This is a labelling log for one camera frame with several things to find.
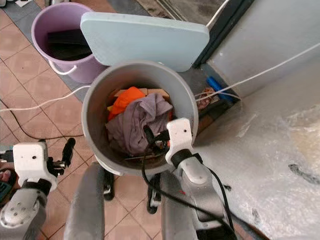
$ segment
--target blue object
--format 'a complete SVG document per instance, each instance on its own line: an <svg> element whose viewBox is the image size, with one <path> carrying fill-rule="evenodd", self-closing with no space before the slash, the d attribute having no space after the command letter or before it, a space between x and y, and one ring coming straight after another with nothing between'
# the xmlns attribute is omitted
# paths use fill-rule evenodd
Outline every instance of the blue object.
<svg viewBox="0 0 320 240"><path fill-rule="evenodd" d="M212 87L216 92L220 91L221 89L223 89L223 87L212 77L209 76L206 78L206 82L210 85L210 87ZM230 102L233 102L233 98L231 96L228 95L223 95L223 94L218 94L220 99L225 99L228 100Z"/></svg>

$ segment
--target tiled floor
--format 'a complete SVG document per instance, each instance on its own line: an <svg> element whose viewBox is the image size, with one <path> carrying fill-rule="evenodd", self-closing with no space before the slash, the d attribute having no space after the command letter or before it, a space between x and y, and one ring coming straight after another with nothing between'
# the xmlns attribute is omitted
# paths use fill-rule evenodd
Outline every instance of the tiled floor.
<svg viewBox="0 0 320 240"><path fill-rule="evenodd" d="M44 0L36 0L23 8L8 3L6 8L0 9L0 98L9 107L33 107L65 96L79 86L56 75L32 45L31 23L43 7ZM104 0L94 1L89 7L115 12ZM79 135L82 134L81 108L81 101L72 96L37 110L16 112L16 115L22 127L38 138ZM37 140L21 131L9 112L0 113L0 144L34 141ZM59 160L66 142L66 138L47 141L49 156ZM71 166L58 178L58 188L48 196L47 217L38 239L63 239L74 192L93 161L94 153L85 137L76 137ZM147 213L146 196L147 186L141 177L120 176L115 180L115 198L104 203L105 239L162 239L161 213Z"/></svg>

